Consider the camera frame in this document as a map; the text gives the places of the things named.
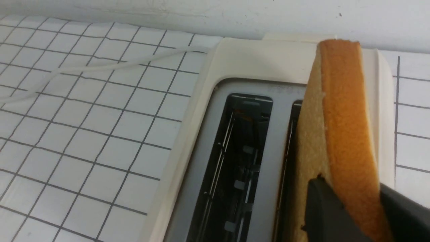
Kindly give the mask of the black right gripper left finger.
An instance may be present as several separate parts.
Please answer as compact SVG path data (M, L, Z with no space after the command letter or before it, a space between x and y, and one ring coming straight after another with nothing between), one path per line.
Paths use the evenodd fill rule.
M371 242L346 210L325 178L318 174L307 186L304 224L309 242Z

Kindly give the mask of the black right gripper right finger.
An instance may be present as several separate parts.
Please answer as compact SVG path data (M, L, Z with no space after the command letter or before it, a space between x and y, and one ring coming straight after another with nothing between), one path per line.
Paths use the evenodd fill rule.
M395 242L428 242L430 210L385 184L380 196Z

